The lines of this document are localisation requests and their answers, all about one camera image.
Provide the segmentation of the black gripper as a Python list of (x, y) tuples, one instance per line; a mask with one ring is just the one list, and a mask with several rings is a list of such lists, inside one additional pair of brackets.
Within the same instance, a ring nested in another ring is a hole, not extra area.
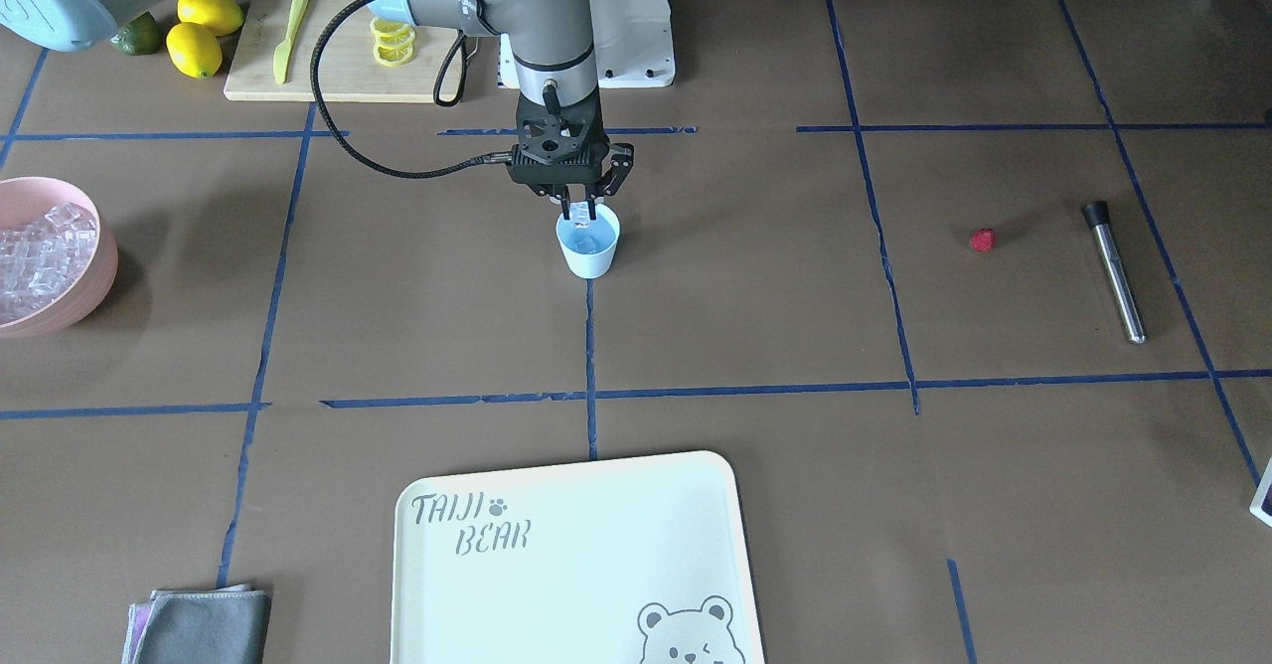
[(598, 220), (600, 197), (614, 196), (635, 164), (630, 142), (605, 134), (599, 107), (519, 107), (518, 142), (506, 165), (510, 179), (538, 196), (566, 197), (569, 184), (585, 188), (584, 215)]

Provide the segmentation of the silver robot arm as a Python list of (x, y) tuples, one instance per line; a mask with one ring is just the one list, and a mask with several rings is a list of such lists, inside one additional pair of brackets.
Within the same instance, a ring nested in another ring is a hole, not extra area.
[[(78, 52), (106, 42), (132, 18), (164, 0), (3, 0), (3, 25), (47, 50)], [(312, 52), (309, 81), (331, 131), (319, 83), (324, 50), (357, 9), (410, 25), (445, 27), (460, 36), (505, 36), (522, 83), (518, 142), (508, 151), (468, 158), (467, 167), (501, 164), (510, 179), (555, 198), (571, 215), (569, 188), (584, 190), (586, 215), (612, 197), (633, 165), (633, 149), (613, 142), (600, 120), (600, 86), (590, 0), (355, 0), (331, 18)]]

